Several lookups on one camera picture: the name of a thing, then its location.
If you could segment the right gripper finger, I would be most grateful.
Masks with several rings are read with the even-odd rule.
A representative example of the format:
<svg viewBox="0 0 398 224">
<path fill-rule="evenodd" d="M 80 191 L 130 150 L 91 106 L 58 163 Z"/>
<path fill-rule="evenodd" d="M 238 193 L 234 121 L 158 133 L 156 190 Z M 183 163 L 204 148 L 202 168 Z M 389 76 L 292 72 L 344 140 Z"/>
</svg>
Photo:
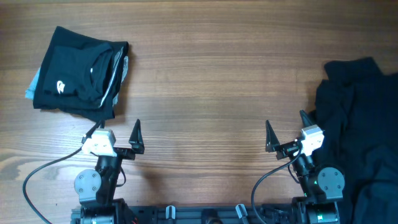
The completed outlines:
<svg viewBox="0 0 398 224">
<path fill-rule="evenodd" d="M 304 128 L 309 126 L 316 125 L 316 111 L 310 111 L 309 113 L 305 112 L 304 110 L 300 110 L 300 117 L 302 119 L 302 123 Z"/>
<path fill-rule="evenodd" d="M 277 151 L 280 146 L 280 142 L 270 124 L 270 121 L 266 121 L 266 152 Z"/>
</svg>

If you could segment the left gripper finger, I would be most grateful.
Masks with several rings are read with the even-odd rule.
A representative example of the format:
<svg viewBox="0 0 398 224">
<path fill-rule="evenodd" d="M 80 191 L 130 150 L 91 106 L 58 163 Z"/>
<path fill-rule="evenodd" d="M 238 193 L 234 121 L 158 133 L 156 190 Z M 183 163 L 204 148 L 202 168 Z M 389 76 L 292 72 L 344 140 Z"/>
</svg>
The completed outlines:
<svg viewBox="0 0 398 224">
<path fill-rule="evenodd" d="M 129 144 L 131 145 L 131 149 L 134 151 L 135 154 L 144 154 L 145 151 L 145 146 L 144 146 L 144 141 L 142 138 L 142 133 L 141 133 L 141 121 L 140 119 L 137 119 L 134 127 L 132 129 L 130 138 L 129 138 Z"/>
<path fill-rule="evenodd" d="M 104 128 L 104 126 L 105 126 L 105 120 L 98 121 L 86 134 L 83 135 L 81 143 L 84 144 L 87 139 L 91 138 L 92 134 L 95 132 L 96 129 Z"/>
</svg>

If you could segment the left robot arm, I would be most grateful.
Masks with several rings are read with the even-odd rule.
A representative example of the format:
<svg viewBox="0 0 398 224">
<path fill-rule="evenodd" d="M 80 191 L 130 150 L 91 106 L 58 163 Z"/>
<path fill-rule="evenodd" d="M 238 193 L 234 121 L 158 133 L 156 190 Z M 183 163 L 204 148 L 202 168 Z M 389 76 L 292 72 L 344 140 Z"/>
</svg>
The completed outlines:
<svg viewBox="0 0 398 224">
<path fill-rule="evenodd" d="M 141 133 L 141 121 L 132 129 L 130 147 L 116 147 L 115 135 L 104 127 L 104 121 L 97 122 L 83 137 L 81 151 L 97 157 L 94 169 L 80 172 L 74 181 L 79 196 L 79 209 L 72 210 L 71 222 L 79 224 L 110 224 L 139 222 L 124 199 L 115 199 L 118 177 L 123 173 L 123 160 L 134 160 L 145 151 Z"/>
</svg>

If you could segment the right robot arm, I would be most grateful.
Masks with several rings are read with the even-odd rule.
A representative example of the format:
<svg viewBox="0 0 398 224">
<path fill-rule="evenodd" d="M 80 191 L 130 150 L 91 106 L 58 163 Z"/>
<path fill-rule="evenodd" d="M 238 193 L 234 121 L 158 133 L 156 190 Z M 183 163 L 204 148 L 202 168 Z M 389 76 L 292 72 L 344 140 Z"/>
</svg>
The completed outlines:
<svg viewBox="0 0 398 224">
<path fill-rule="evenodd" d="M 323 149 L 323 130 L 309 115 L 300 111 L 303 128 L 300 136 L 281 144 L 266 121 L 266 152 L 276 153 L 278 160 L 288 158 L 285 165 L 291 168 L 303 191 L 302 197 L 294 197 L 290 206 L 290 223 L 339 223 L 337 202 L 343 199 L 345 177 L 339 168 L 319 164 L 315 152 Z"/>
</svg>

